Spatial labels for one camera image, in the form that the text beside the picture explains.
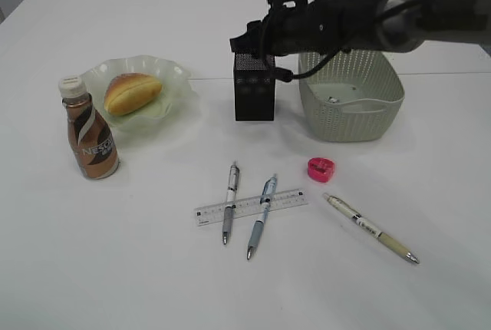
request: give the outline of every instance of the white bottle cap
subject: white bottle cap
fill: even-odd
[[[87,93],[87,87],[78,75],[62,78],[58,82],[58,89],[63,98],[76,98]]]

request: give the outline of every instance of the clear wavy bowl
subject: clear wavy bowl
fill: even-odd
[[[149,104],[130,114],[116,117],[105,111],[104,96],[113,78],[125,73],[153,75],[160,79],[163,89]],[[81,77],[92,94],[95,108],[112,127],[131,128],[156,124],[170,113],[176,101],[193,92],[188,81],[188,71],[174,61],[148,55],[107,60],[86,71]]]

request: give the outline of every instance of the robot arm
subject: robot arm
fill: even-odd
[[[244,35],[230,40],[233,52],[264,59],[266,55],[316,51],[329,59],[340,50],[351,49],[409,52],[426,40],[491,45],[491,0],[268,3],[269,13],[262,21],[250,22]],[[272,76],[282,81],[308,76],[271,69]]]

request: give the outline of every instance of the white basket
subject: white basket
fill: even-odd
[[[322,56],[298,57],[298,72]],[[382,137],[404,99],[404,89],[389,61],[377,51],[337,54],[317,74],[300,80],[307,122],[322,140],[357,142]]]

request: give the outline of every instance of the bottle cap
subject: bottle cap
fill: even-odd
[[[313,179],[321,183],[327,183],[334,174],[334,163],[329,159],[322,157],[315,157],[308,161],[308,175]]]
[[[87,87],[78,75],[62,78],[58,82],[58,89],[63,98],[76,98],[87,93]]]

